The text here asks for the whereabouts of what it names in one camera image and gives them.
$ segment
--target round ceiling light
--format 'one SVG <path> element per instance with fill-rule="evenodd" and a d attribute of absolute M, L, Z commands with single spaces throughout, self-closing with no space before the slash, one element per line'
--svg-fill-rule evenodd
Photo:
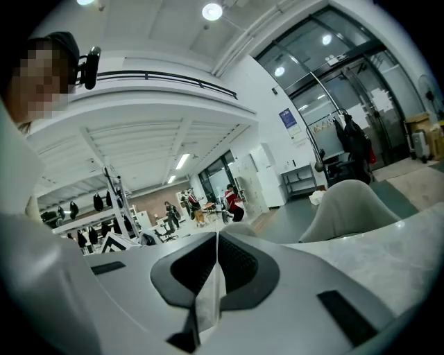
<path fill-rule="evenodd" d="M 217 3 L 209 3 L 202 9 L 202 16 L 208 21 L 216 21 L 222 16 L 222 7 Z"/>
<path fill-rule="evenodd" d="M 284 73 L 285 73 L 284 67 L 279 67 L 279 68 L 276 68 L 276 70 L 275 70 L 275 76 L 281 76 Z"/>
<path fill-rule="evenodd" d="M 331 41 L 332 41 L 332 35 L 325 35 L 324 37 L 322 37 L 322 44 L 324 46 L 330 44 Z"/>
<path fill-rule="evenodd" d="M 93 3 L 94 2 L 94 0 L 77 0 L 77 3 L 79 4 L 79 5 L 82 5 L 82 6 L 84 6 L 84 5 L 90 5 L 91 3 Z"/>

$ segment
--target black cap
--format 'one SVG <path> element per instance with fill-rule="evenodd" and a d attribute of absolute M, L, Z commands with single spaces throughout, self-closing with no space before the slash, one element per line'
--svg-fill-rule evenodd
<path fill-rule="evenodd" d="M 74 36 L 70 32 L 53 32 L 47 35 L 44 40 L 50 40 L 57 43 L 65 49 L 71 56 L 72 60 L 78 65 L 80 60 L 80 50 Z"/>

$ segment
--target rectangular ceiling light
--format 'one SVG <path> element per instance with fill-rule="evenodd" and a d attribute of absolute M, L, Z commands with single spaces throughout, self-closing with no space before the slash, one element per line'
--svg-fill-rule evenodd
<path fill-rule="evenodd" d="M 184 154 L 184 155 L 180 158 L 180 160 L 179 160 L 179 162 L 178 162 L 178 165 L 176 166 L 176 170 L 179 170 L 180 168 L 182 168 L 182 165 L 185 164 L 185 160 L 187 160 L 188 157 L 189 157 L 189 154 Z"/>

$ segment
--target black pants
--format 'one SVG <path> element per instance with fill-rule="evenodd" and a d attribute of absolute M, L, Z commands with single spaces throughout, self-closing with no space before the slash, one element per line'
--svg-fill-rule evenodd
<path fill-rule="evenodd" d="M 174 216 L 174 214 L 169 214 L 168 215 L 168 225 L 169 225 L 169 229 L 172 230 L 173 232 L 175 231 L 173 223 L 176 225 L 177 228 L 179 228 L 179 221 L 176 218 L 176 216 Z"/>
<path fill-rule="evenodd" d="M 244 217 L 244 210 L 241 207 L 237 207 L 236 209 L 228 210 L 233 216 L 233 222 L 240 222 Z"/>

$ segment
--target poster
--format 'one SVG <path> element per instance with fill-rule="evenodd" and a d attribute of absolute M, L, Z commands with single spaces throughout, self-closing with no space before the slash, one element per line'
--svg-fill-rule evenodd
<path fill-rule="evenodd" d="M 293 114 L 290 112 L 290 109 L 287 108 L 281 113 L 279 113 L 280 119 L 285 125 L 285 128 L 289 131 L 290 137 L 298 134 L 300 132 L 300 127 L 298 122 L 296 122 Z"/>

